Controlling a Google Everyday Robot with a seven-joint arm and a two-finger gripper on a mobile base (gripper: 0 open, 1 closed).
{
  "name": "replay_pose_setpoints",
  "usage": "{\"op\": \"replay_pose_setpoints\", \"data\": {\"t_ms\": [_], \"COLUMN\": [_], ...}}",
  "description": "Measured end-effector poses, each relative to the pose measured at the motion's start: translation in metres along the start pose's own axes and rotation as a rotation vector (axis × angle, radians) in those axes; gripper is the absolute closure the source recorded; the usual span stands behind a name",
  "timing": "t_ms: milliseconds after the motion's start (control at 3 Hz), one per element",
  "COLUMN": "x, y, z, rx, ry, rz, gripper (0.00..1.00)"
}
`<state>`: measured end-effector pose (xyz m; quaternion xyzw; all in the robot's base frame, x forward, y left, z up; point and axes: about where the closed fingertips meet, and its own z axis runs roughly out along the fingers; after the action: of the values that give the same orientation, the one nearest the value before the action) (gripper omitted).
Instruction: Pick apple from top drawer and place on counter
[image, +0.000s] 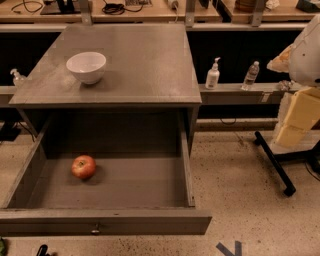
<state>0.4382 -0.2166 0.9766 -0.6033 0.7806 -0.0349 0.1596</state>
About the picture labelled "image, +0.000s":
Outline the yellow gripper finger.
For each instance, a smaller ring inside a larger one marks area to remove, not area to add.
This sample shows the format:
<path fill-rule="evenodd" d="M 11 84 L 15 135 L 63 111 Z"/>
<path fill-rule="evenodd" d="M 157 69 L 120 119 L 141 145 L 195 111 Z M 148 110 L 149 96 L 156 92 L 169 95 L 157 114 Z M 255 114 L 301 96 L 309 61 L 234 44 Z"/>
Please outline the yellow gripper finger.
<path fill-rule="evenodd" d="M 292 46 L 289 45 L 277 57 L 270 60 L 267 69 L 278 73 L 288 73 L 291 48 Z"/>
<path fill-rule="evenodd" d="M 286 92 L 280 102 L 273 143 L 283 148 L 296 147 L 320 120 L 320 90 L 303 87 Z"/>

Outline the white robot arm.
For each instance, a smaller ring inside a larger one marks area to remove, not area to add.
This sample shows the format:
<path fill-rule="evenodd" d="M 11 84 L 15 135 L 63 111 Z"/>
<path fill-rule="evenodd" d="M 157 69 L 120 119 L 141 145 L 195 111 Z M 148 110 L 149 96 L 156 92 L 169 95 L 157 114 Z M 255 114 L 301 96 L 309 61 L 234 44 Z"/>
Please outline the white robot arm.
<path fill-rule="evenodd" d="M 294 42 L 267 64 L 278 73 L 289 74 L 302 86 L 281 102 L 274 143 L 294 148 L 320 119 L 320 15 L 306 25 Z"/>

